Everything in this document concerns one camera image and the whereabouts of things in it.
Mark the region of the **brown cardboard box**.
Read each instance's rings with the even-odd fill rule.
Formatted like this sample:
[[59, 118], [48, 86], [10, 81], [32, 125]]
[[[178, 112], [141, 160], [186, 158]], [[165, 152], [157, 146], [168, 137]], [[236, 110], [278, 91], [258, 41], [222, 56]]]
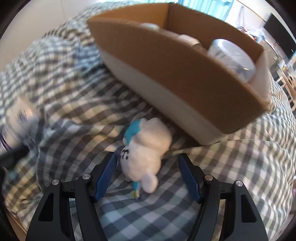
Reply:
[[[88, 20], [111, 73], [202, 145], [233, 133], [269, 110], [264, 48], [231, 25], [175, 3], [135, 4]], [[142, 28], [153, 23], [159, 31]], [[202, 47], [180, 42], [191, 36]], [[255, 75], [243, 83], [207, 51], [226, 39], [244, 50]]]

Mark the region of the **black wall television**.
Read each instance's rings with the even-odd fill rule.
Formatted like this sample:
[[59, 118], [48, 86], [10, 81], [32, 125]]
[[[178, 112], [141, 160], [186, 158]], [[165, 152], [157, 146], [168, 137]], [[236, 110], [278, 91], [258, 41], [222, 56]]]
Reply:
[[291, 59], [295, 52], [295, 41], [280, 23], [280, 21], [271, 14], [265, 22], [263, 28], [273, 37], [276, 43], [281, 47], [288, 59]]

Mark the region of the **checkered bed quilt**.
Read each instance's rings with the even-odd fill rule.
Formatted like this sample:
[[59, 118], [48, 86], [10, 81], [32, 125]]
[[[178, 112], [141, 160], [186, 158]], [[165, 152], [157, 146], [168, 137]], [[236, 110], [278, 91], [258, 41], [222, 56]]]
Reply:
[[[159, 114], [107, 70], [87, 20], [128, 2], [98, 3], [47, 32], [1, 72], [1, 123], [23, 94], [40, 111], [25, 143], [30, 151], [3, 181], [8, 211], [28, 228], [53, 179], [76, 180], [108, 152], [120, 154], [123, 133], [137, 118]], [[96, 204], [109, 240], [186, 240], [199, 205], [189, 196], [177, 155], [222, 182], [241, 180], [259, 210], [269, 240], [281, 233], [292, 206], [295, 174], [295, 117], [283, 89], [269, 78], [271, 109], [245, 128], [201, 146], [172, 123], [169, 152], [153, 194], [132, 195], [117, 168]]]

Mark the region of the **white plush toy blue star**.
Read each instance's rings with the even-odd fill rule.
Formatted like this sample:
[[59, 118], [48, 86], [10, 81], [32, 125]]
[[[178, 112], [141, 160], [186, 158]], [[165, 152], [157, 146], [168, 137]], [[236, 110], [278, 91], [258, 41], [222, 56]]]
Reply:
[[120, 164], [126, 181], [132, 182], [134, 198], [139, 198], [140, 190], [155, 192], [162, 157], [171, 142], [170, 130], [159, 118], [141, 118], [125, 131]]

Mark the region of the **clear plastic jar blue label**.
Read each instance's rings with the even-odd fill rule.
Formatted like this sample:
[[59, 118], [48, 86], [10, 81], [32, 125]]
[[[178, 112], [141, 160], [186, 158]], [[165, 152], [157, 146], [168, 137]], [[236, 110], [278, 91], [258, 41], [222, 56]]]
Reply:
[[208, 49], [208, 55], [236, 74], [243, 83], [247, 83], [255, 75], [256, 67], [252, 59], [244, 50], [229, 40], [213, 40]]

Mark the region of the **white cream tube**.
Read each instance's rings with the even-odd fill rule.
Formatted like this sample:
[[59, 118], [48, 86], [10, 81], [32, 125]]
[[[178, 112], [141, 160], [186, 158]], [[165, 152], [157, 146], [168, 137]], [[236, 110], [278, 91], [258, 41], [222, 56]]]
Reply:
[[39, 118], [37, 108], [23, 95], [19, 96], [8, 110], [1, 129], [1, 155], [20, 146]]

